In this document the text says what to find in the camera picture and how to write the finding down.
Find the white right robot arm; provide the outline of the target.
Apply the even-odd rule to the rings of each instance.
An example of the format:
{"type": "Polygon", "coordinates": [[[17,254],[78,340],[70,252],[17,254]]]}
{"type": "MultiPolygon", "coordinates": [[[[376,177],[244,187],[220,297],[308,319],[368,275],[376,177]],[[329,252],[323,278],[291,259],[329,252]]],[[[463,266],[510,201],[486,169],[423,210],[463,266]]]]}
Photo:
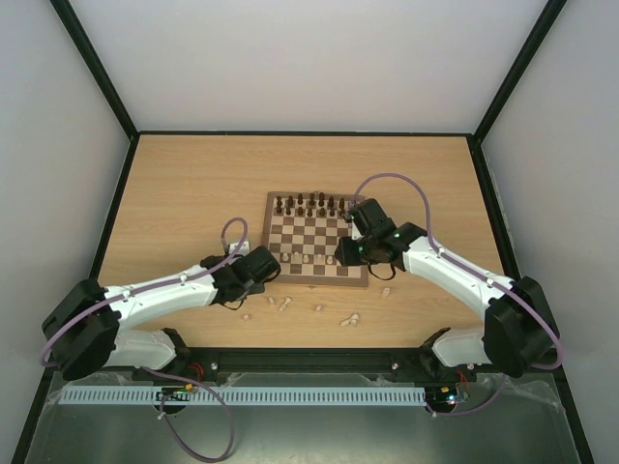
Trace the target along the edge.
{"type": "Polygon", "coordinates": [[[396,226],[371,198],[345,216],[353,234],[339,240],[335,256],[344,267],[387,264],[437,285],[472,309],[483,321],[477,329],[444,329],[429,340],[422,355],[424,372],[445,377],[462,364],[491,364],[521,376],[528,368],[552,370],[549,351],[560,352],[559,332],[544,290],[530,277],[514,280],[487,271],[449,252],[428,228],[410,222],[396,226]]]}

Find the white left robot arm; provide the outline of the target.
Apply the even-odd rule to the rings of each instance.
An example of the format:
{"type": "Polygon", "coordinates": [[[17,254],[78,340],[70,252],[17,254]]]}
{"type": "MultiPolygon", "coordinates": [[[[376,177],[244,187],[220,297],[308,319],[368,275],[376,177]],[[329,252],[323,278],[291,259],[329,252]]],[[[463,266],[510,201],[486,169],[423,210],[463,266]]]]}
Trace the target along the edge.
{"type": "Polygon", "coordinates": [[[264,246],[246,254],[208,256],[184,271],[124,286],[80,281],[44,319],[45,357],[66,380],[107,367],[163,370],[179,357],[180,336],[171,329],[143,332],[139,325],[187,308],[240,307],[280,274],[280,263],[264,246]]]}

